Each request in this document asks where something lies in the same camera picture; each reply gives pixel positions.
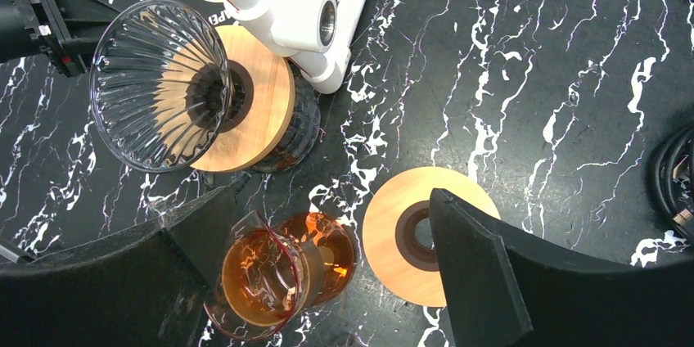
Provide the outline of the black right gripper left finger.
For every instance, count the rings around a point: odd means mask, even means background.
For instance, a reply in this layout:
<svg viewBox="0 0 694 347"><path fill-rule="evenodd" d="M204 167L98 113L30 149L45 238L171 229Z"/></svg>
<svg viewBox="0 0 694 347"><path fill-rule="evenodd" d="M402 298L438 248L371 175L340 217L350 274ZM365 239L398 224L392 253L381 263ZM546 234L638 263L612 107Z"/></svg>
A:
<svg viewBox="0 0 694 347"><path fill-rule="evenodd" d="M220 187L164 215L1 267L4 346L191 346L236 213Z"/></svg>

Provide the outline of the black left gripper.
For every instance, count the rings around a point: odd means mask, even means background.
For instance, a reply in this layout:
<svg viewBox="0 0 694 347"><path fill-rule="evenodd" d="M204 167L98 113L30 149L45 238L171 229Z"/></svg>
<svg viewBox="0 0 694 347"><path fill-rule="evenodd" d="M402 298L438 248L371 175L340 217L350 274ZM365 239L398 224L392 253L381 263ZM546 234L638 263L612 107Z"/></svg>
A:
<svg viewBox="0 0 694 347"><path fill-rule="evenodd" d="M103 35L96 26L118 14L102 0L1 0L1 62L44 55L60 74L80 76L87 71L81 56L90 62Z"/></svg>

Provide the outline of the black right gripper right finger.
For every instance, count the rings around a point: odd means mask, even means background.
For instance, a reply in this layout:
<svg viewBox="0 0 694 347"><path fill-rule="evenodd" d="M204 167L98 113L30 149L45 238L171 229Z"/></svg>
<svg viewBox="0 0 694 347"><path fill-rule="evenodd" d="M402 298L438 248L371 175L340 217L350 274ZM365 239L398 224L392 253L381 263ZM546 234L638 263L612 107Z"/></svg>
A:
<svg viewBox="0 0 694 347"><path fill-rule="evenodd" d="M690 346L693 263L635 268L584 255L430 194L458 346Z"/></svg>

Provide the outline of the clear glass ribbed dripper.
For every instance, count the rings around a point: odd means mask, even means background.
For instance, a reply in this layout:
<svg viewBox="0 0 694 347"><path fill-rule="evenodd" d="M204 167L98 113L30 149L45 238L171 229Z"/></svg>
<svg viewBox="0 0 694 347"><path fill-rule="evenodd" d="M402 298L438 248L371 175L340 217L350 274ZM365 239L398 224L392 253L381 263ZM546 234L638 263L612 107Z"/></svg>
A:
<svg viewBox="0 0 694 347"><path fill-rule="evenodd" d="M232 106L219 33L174 0L138 2L108 25L94 52L89 87L93 119L108 149L152 174L199 160Z"/></svg>

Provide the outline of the wooden ring dripper holder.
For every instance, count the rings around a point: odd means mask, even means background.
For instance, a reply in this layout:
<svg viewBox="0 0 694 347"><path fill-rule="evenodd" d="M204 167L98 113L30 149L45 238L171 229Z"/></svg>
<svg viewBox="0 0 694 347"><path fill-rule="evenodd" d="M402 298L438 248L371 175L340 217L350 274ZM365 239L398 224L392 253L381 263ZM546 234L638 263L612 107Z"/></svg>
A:
<svg viewBox="0 0 694 347"><path fill-rule="evenodd" d="M192 168L233 172L260 162L291 121L295 81L285 58L271 52L240 25L219 26L233 79L246 92L241 109Z"/></svg>

